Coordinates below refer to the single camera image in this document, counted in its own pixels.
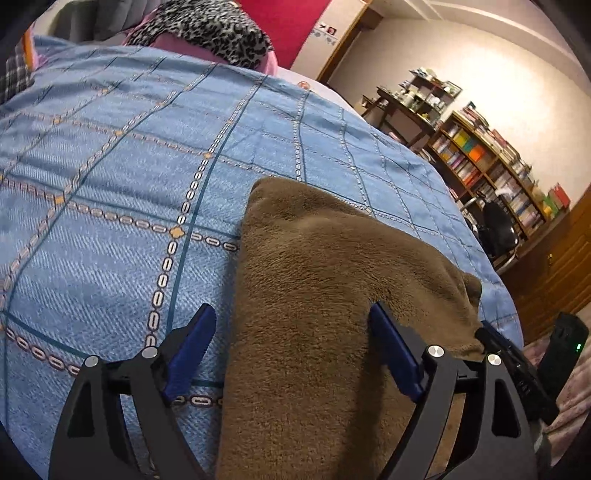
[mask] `ceiling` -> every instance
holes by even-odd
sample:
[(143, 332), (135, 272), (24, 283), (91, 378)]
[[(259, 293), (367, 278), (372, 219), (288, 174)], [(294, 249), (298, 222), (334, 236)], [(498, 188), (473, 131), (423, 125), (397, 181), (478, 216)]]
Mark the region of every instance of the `ceiling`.
[(552, 22), (530, 0), (374, 0), (385, 18), (446, 20), (485, 30), (547, 61), (591, 95), (591, 82)]

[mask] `metal screw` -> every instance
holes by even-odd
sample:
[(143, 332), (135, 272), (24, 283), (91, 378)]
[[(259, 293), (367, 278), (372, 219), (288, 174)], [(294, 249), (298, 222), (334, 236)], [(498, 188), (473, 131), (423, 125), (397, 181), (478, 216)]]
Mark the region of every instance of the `metal screw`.
[(495, 353), (491, 353), (489, 356), (486, 357), (488, 362), (495, 367), (498, 367), (501, 364), (501, 357)]
[(96, 355), (91, 355), (86, 360), (84, 360), (84, 365), (89, 368), (96, 367), (98, 364), (99, 358)]
[(429, 355), (434, 356), (435, 358), (439, 358), (441, 356), (443, 356), (443, 354), (445, 353), (445, 350), (440, 347), (439, 345), (431, 345), (428, 349), (427, 352), (429, 352)]
[(142, 350), (144, 358), (154, 358), (156, 355), (158, 355), (158, 349), (155, 346), (148, 346)]

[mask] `wooden cabinet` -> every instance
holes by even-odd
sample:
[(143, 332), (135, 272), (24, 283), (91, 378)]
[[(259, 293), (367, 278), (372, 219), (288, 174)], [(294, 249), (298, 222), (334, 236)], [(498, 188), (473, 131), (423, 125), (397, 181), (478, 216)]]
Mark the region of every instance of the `wooden cabinet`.
[(526, 343), (551, 331), (559, 312), (577, 313), (591, 301), (591, 187), (502, 279)]

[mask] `wooden bookshelf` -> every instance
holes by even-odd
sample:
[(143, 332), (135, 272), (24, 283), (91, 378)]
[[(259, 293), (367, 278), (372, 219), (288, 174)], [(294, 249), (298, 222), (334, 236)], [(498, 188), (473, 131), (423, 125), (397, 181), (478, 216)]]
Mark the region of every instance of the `wooden bookshelf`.
[[(488, 142), (460, 113), (450, 115), (427, 147), (440, 165), (438, 170), (443, 179), (459, 197), (459, 203), (466, 203), (479, 193), (484, 194), (487, 201), (499, 203), (511, 215), (514, 228), (523, 241), (546, 223), (541, 205), (533, 198), (524, 179), (507, 163), (504, 153)], [(497, 197), (494, 191), (499, 187), (510, 189), (511, 197)], [(471, 211), (477, 214), (479, 209), (476, 202)]]

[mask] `blue gripper pad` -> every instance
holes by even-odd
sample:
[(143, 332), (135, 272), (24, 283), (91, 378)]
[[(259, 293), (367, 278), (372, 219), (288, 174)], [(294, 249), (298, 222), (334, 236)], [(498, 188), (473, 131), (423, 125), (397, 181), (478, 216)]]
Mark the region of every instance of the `blue gripper pad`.
[(415, 360), (410, 348), (380, 302), (374, 303), (369, 309), (368, 324), (398, 389), (413, 402), (419, 402), (425, 392), (422, 385), (423, 367)]
[(168, 363), (168, 383), (163, 394), (171, 402), (189, 392), (195, 371), (216, 333), (217, 316), (211, 305), (202, 305), (197, 315), (199, 318), (196, 319), (191, 331)]

